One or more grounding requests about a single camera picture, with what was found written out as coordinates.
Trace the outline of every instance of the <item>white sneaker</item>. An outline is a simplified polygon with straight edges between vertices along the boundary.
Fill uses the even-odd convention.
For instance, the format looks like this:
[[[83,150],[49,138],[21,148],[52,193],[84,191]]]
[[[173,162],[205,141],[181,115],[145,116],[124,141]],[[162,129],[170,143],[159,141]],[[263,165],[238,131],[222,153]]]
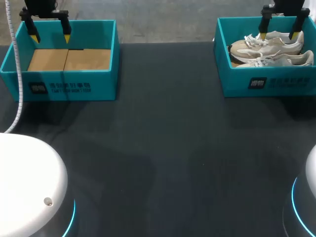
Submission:
[[[300,55],[271,55],[256,59],[250,59],[248,63],[237,66],[237,68],[253,67],[283,67],[283,66],[312,66],[314,64],[314,54],[308,50]]]
[[[228,51],[235,59],[247,63],[249,59],[274,54],[297,55],[300,53],[304,44],[304,33],[301,31],[292,40],[289,33],[273,31],[267,33],[265,40],[260,34],[256,38],[252,35],[245,36],[245,40],[239,40],[228,47]]]

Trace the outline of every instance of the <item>white cable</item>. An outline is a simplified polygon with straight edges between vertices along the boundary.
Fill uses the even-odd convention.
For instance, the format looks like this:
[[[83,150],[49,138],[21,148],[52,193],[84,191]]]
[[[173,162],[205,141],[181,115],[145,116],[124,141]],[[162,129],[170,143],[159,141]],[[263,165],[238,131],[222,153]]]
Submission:
[[[16,64],[16,72],[18,74],[18,84],[19,84],[19,106],[18,111],[16,113],[15,119],[12,123],[12,125],[5,131],[4,133],[10,133],[15,126],[17,125],[21,113],[22,113],[22,107],[23,107],[23,84],[22,84],[22,73],[21,73],[21,66],[20,66],[20,57],[19,57],[19,50],[18,50],[18,44],[16,42],[14,28],[12,25],[12,19],[11,19],[11,10],[10,10],[10,2],[9,0],[5,0],[5,7],[6,7],[6,16],[8,18],[8,24],[10,28],[10,34],[12,38],[12,44],[14,49],[14,56],[15,56],[15,64]]]

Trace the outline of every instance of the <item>table surface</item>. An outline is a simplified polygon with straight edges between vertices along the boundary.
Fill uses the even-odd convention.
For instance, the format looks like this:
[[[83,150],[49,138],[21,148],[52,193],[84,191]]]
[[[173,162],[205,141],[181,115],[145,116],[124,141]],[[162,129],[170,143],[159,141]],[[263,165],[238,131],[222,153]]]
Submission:
[[[315,99],[224,98],[211,42],[122,44],[120,58],[116,101],[25,103],[15,130],[64,160],[79,237],[284,236]],[[1,131],[16,108],[1,80]]]

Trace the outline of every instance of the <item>teal box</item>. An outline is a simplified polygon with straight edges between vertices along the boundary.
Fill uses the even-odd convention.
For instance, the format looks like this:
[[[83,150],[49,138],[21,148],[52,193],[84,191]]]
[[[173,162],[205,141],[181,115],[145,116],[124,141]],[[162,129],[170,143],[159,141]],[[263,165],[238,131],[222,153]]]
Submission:
[[[40,43],[28,35],[22,22],[16,33],[25,101],[115,100],[119,70],[119,38],[115,20],[70,21],[67,44],[60,21],[35,21]],[[28,72],[35,49],[111,49],[108,70]],[[18,82],[13,45],[0,68],[1,77],[15,101]]]
[[[303,96],[316,95],[316,66],[233,68],[227,46],[244,36],[258,35],[261,17],[218,18],[214,54],[225,97],[243,96]],[[273,17],[268,32],[290,32],[295,17]],[[311,18],[303,25],[302,53],[311,50],[316,54],[316,27]],[[252,81],[260,81],[257,88]]]

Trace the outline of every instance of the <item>blue led light ring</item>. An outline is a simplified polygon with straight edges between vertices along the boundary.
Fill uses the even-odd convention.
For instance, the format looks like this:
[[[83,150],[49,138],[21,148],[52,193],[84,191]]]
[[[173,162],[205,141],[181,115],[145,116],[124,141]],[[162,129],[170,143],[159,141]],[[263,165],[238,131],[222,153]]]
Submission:
[[[294,185],[295,185],[295,182],[296,182],[297,178],[295,179],[294,181],[294,184],[292,186],[292,204],[293,204],[293,209],[294,209],[294,212],[297,216],[297,219],[301,222],[302,226],[304,227],[304,229],[312,236],[312,237],[316,237],[313,235],[313,233],[304,225],[303,221],[301,220],[300,216],[298,215],[297,211],[296,211],[296,208],[295,208],[295,204],[294,204],[294,196],[293,196],[293,193],[294,193]]]
[[[68,228],[66,229],[65,233],[64,233],[63,236],[61,236],[61,237],[65,237],[65,236],[67,235],[67,233],[69,232],[70,227],[71,227],[71,225],[73,224],[73,221],[74,221],[75,211],[76,211],[76,202],[75,202],[75,200],[74,200],[74,212],[73,212],[73,216],[72,216],[72,218],[71,218],[71,221],[70,221],[70,223],[69,223]]]

